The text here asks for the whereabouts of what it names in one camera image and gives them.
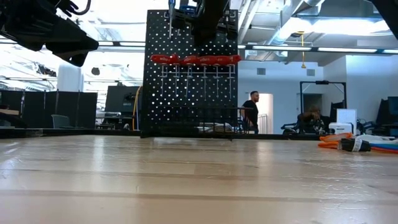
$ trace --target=yellow cable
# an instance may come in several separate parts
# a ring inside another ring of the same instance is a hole
[[[139,90],[141,89],[142,86],[140,86],[136,92],[136,99],[134,100],[134,107],[132,109],[132,130],[135,131],[135,127],[134,127],[134,116],[136,115],[136,108],[137,108],[137,104],[138,104],[138,96],[139,96]]]
[[[304,47],[304,32],[301,35],[301,46]],[[305,53],[303,52],[303,65],[301,66],[302,68],[307,68],[304,64],[304,59],[305,59]]]

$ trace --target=white pillar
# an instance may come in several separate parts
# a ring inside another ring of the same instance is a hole
[[[85,79],[81,68],[69,63],[61,63],[57,73],[59,91],[83,91]]]

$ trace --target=black monitor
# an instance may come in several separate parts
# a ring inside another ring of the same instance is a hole
[[[337,122],[337,109],[344,109],[344,101],[339,103],[331,103],[330,122]]]
[[[389,96],[387,100],[390,114],[398,116],[398,96]]]
[[[138,86],[108,86],[105,111],[132,113]]]
[[[388,100],[381,100],[379,111],[377,112],[376,124],[389,124],[390,112]]]

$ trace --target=wooden tabletop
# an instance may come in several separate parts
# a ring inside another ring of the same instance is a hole
[[[15,110],[3,110],[3,109],[0,109],[0,112],[5,113],[5,114],[9,114],[9,115],[19,115],[19,111],[15,111]]]
[[[2,139],[0,223],[397,223],[398,156],[317,144]]]

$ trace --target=doorway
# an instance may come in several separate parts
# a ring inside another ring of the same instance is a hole
[[[259,134],[274,133],[274,95],[268,93],[260,93],[260,100],[257,108],[259,116],[257,125],[259,126]]]
[[[301,113],[301,99],[300,94],[297,94],[297,115]],[[311,106],[316,106],[322,111],[322,94],[318,93],[303,93],[303,111],[309,111]]]

